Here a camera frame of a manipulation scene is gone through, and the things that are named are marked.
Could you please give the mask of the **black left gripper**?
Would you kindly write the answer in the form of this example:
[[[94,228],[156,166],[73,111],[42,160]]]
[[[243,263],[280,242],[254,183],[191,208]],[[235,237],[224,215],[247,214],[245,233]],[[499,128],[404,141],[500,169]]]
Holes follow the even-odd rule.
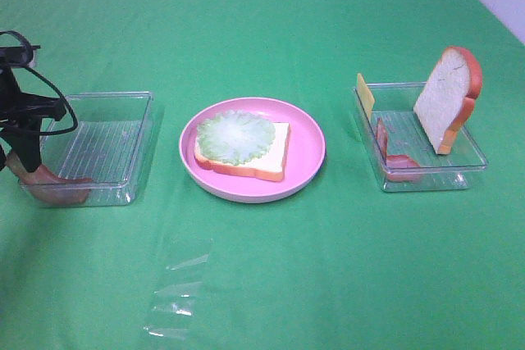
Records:
[[[11,67],[1,66],[1,128],[2,138],[11,146],[24,169],[35,172],[42,164],[40,133],[42,119],[59,121],[66,114],[66,99],[62,93],[39,73],[25,68],[56,91],[59,98],[50,98],[21,91]],[[0,170],[7,157],[0,146]]]

